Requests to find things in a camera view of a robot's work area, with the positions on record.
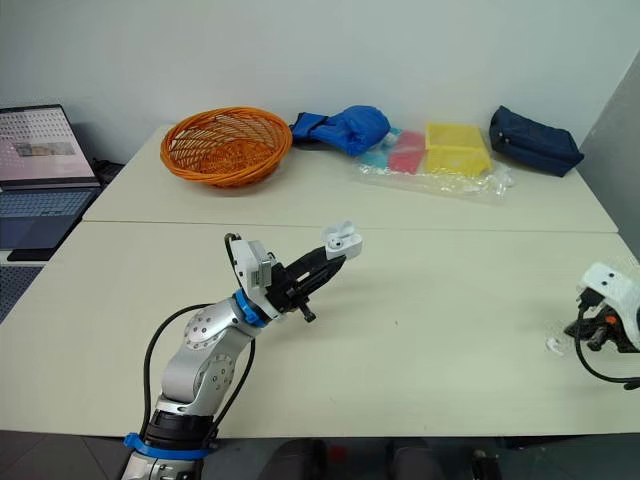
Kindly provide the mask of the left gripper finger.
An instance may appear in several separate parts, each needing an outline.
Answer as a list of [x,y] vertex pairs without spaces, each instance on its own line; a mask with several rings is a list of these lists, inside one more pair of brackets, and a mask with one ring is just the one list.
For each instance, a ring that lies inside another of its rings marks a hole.
[[312,275],[316,270],[323,268],[326,262],[325,248],[318,247],[289,264],[287,272],[292,278],[301,278],[307,274]]
[[346,261],[345,256],[327,259],[323,268],[316,270],[312,275],[299,280],[299,292],[302,297],[309,297],[316,290],[328,283],[342,268]]

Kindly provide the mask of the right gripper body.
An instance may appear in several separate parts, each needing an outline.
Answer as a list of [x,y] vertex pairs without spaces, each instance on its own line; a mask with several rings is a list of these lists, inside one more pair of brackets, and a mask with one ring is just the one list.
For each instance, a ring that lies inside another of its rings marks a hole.
[[608,341],[618,352],[623,351],[624,329],[619,315],[613,309],[604,309],[591,319],[593,333],[588,337],[587,346],[591,351],[600,351]]

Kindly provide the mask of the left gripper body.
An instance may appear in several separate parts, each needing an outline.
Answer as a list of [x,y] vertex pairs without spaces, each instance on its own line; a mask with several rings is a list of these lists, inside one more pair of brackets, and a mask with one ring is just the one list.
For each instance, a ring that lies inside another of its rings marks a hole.
[[311,268],[303,262],[294,262],[285,267],[277,263],[271,269],[271,285],[267,288],[267,299],[279,313],[300,310],[306,322],[316,319],[308,307],[309,297],[316,285]]

